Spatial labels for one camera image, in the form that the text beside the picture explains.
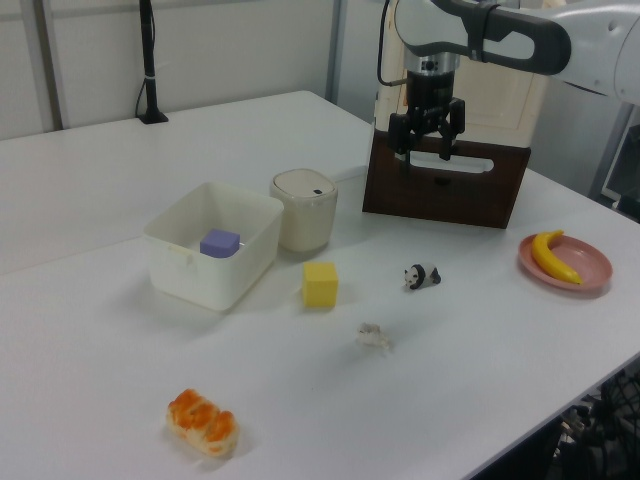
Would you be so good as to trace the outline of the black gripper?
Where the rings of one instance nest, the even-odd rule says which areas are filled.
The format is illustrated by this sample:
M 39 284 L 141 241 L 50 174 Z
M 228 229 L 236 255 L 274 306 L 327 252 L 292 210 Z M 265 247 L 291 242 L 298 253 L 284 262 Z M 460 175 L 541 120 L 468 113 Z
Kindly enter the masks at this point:
M 388 144 L 403 170 L 411 169 L 413 145 L 430 133 L 441 136 L 439 157 L 450 160 L 455 138 L 465 130 L 465 102 L 453 96 L 459 65 L 453 53 L 405 54 L 407 112 L 391 114 L 388 128 Z

